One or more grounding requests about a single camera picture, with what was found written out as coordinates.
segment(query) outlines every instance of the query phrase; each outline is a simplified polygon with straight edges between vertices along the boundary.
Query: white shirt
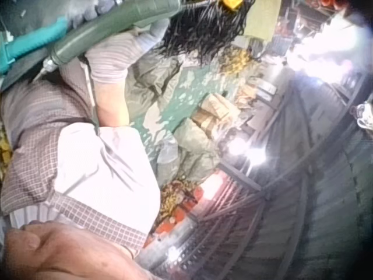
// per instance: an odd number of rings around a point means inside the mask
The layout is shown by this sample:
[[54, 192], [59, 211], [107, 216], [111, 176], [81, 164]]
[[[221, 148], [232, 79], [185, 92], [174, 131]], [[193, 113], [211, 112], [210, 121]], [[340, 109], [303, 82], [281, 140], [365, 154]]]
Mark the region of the white shirt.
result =
[[[140, 135], [131, 127], [102, 127], [98, 135], [88, 123], [65, 127], [58, 140], [55, 190], [143, 233], [151, 230], [160, 207], [156, 178]], [[9, 217], [14, 228], [33, 220], [72, 223], [46, 202]]]

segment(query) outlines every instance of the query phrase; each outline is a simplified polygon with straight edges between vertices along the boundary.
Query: person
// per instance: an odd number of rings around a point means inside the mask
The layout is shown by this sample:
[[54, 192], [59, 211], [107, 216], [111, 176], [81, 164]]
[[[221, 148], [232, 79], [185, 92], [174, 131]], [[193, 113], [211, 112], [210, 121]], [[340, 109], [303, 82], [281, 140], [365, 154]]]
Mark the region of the person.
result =
[[60, 67], [62, 82], [24, 81], [2, 94], [13, 158], [0, 243], [11, 279], [156, 279], [133, 260], [160, 191], [129, 126], [124, 86], [128, 67], [161, 41], [168, 23], [120, 33], [85, 54], [99, 127], [78, 59]]

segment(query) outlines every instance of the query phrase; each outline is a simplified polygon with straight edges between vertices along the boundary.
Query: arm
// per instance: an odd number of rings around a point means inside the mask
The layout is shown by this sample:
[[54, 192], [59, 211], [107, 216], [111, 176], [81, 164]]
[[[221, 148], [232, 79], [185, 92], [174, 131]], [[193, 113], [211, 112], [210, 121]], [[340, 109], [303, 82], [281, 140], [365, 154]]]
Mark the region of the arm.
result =
[[129, 125], [124, 87], [127, 69], [164, 36], [168, 19], [153, 23], [149, 31], [128, 31], [110, 37], [86, 53], [92, 70], [97, 116], [101, 127]]
[[129, 115], [124, 98], [125, 81], [118, 83], [94, 82], [97, 117], [101, 127], [129, 125]]

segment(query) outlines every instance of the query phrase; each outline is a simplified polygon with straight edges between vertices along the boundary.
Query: handle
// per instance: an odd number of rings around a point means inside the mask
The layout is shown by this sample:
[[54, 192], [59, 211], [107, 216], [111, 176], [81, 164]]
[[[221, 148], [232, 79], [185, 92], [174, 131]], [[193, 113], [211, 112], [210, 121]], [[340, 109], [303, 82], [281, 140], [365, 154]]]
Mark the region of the handle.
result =
[[56, 65], [66, 64], [101, 40], [127, 30], [137, 22], [168, 18], [180, 9], [180, 0], [126, 1], [58, 41], [52, 49], [51, 58]]
[[68, 21], [64, 17], [57, 19], [56, 23], [37, 29], [24, 36], [17, 37], [6, 45], [8, 57], [10, 59], [18, 58], [23, 54], [36, 50], [44, 45], [66, 35]]

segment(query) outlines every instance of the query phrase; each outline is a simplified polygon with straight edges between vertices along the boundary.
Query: sleeve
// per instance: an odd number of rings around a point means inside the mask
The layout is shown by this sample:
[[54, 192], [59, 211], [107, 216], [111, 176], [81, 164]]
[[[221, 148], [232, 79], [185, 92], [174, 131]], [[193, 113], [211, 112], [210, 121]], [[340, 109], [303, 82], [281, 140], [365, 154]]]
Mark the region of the sleeve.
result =
[[112, 160], [110, 166], [120, 173], [126, 173], [129, 181], [152, 188], [158, 184], [145, 152], [139, 132], [131, 127], [101, 127], [99, 136], [105, 143]]
[[131, 127], [73, 124], [60, 135], [55, 189], [131, 229], [148, 234], [160, 190], [139, 133]]

